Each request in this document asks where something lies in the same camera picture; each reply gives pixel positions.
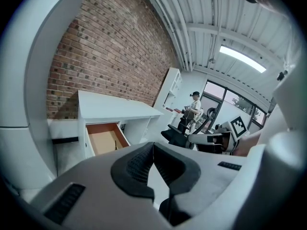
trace tree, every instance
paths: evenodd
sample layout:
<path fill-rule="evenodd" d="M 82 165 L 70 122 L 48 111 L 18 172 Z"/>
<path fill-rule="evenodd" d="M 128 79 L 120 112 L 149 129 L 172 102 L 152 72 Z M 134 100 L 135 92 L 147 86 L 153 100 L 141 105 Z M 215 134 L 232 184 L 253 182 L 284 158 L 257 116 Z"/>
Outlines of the tree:
<path fill-rule="evenodd" d="M 238 99 L 233 98 L 232 101 L 234 102 L 234 106 L 242 110 L 243 112 L 247 112 L 247 110 L 250 108 L 250 103 L 248 103 L 244 98 L 240 97 Z M 256 109 L 253 119 L 257 120 L 257 118 L 260 116 L 259 110 Z"/>

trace ceiling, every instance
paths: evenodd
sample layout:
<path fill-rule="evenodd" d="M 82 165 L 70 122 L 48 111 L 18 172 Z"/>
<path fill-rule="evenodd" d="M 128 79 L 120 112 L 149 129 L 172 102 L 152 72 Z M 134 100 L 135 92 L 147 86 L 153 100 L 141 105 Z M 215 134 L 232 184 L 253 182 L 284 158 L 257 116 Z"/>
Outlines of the ceiling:
<path fill-rule="evenodd" d="M 248 92 L 268 107 L 290 37 L 281 15 L 245 0 L 155 0 L 172 32 L 184 70 L 198 70 Z M 259 73 L 231 56 L 221 45 L 263 65 Z"/>

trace ceiling light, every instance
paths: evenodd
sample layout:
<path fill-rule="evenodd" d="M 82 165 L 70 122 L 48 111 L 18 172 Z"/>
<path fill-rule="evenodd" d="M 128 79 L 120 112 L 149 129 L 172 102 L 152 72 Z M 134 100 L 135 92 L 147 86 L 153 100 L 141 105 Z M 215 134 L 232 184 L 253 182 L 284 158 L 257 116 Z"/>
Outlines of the ceiling light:
<path fill-rule="evenodd" d="M 266 69 L 260 65 L 259 63 L 257 63 L 256 61 L 254 61 L 253 59 L 233 50 L 233 49 L 230 49 L 230 48 L 227 48 L 225 46 L 221 46 L 220 48 L 220 52 L 221 53 L 224 53 L 224 54 L 227 54 L 229 56 L 232 56 L 238 60 L 241 60 L 243 61 L 244 63 L 250 65 L 251 67 L 255 68 L 257 71 L 263 73 Z"/>

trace man wearing cap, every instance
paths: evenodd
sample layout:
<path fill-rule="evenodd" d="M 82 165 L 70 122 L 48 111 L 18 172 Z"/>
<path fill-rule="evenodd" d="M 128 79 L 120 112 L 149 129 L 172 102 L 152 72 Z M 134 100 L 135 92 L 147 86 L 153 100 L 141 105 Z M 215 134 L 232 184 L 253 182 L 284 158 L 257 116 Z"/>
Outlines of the man wearing cap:
<path fill-rule="evenodd" d="M 191 104 L 191 106 L 185 106 L 186 111 L 184 113 L 184 117 L 186 119 L 180 121 L 180 124 L 183 124 L 184 126 L 187 126 L 194 118 L 194 116 L 199 114 L 201 110 L 200 93 L 198 91 L 195 91 L 193 92 L 192 97 L 194 102 Z M 179 125 L 178 129 L 180 131 L 183 131 L 184 127 L 182 125 Z"/>

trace open drawer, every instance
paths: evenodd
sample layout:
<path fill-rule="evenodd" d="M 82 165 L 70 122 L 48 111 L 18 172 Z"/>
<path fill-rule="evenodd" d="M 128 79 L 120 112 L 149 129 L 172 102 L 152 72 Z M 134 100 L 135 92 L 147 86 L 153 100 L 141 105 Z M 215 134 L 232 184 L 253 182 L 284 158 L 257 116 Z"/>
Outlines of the open drawer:
<path fill-rule="evenodd" d="M 117 123 L 86 125 L 87 158 L 130 146 Z"/>

